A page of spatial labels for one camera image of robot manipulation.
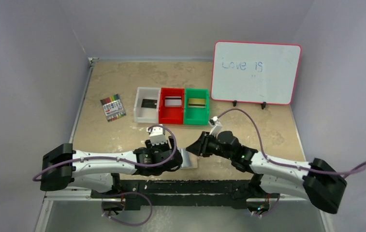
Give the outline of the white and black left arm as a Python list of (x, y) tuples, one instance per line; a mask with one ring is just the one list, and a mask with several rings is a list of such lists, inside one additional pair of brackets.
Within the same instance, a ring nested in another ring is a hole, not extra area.
[(43, 156), (42, 171), (34, 177), (42, 191), (57, 191), (67, 187), (91, 189), (99, 193), (118, 190), (117, 174), (159, 176), (174, 172), (183, 164), (174, 139), (159, 145), (150, 140), (145, 146), (120, 153), (92, 153), (74, 150), (73, 144), (63, 143)]

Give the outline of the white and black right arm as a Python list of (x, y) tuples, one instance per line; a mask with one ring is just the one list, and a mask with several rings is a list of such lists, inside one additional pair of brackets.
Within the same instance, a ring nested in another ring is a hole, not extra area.
[(329, 214), (338, 212), (347, 186), (346, 180), (322, 159), (307, 162), (264, 156), (257, 149), (242, 145), (231, 131), (217, 136), (204, 131), (186, 150), (201, 157), (226, 158), (237, 170), (253, 174), (255, 188), (309, 200)]

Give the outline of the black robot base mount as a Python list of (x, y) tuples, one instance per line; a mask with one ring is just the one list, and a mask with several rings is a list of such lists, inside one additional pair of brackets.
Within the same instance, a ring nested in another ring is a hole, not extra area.
[(263, 202), (247, 202), (247, 201), (171, 201), (166, 199), (168, 204), (160, 201), (152, 202), (144, 193), (231, 193), (236, 196), (251, 195), (266, 197), (271, 193), (264, 192), (257, 186), (260, 178), (253, 177), (246, 180), (121, 180), (115, 179), (115, 186), (112, 190), (102, 193), (104, 195), (113, 196), (114, 199), (121, 199), (119, 194), (125, 193), (122, 197), (125, 202), (126, 210), (139, 210), (143, 205), (153, 206), (225, 206), (233, 209), (252, 209), (256, 210), (261, 204), (263, 209), (269, 208), (268, 199)]

